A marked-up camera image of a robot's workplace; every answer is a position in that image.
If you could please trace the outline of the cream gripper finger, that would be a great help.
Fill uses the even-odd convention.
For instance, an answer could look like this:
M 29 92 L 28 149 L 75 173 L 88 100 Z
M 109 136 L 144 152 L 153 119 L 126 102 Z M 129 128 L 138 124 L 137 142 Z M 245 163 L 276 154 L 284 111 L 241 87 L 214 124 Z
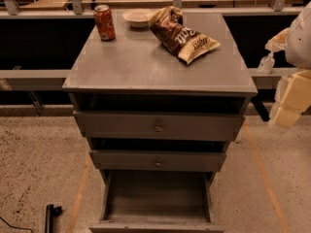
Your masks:
M 279 108 L 273 122 L 282 127 L 291 127 L 299 118 L 300 114 L 286 108 Z

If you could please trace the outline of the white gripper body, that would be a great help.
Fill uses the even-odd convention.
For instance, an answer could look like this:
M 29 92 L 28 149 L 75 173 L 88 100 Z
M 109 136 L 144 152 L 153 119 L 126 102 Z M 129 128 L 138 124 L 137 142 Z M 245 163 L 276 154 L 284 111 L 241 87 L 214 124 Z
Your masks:
M 310 70 L 296 72 L 287 78 L 279 104 L 292 111 L 306 111 L 311 106 Z

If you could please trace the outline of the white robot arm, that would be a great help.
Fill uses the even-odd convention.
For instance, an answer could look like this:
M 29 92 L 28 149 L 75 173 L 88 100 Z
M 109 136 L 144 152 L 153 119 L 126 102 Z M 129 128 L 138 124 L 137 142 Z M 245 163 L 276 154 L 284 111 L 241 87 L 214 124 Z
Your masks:
M 273 52 L 283 50 L 287 62 L 297 68 L 294 74 L 278 82 L 270 112 L 271 124 L 288 128 L 311 106 L 311 3 L 265 48 Z

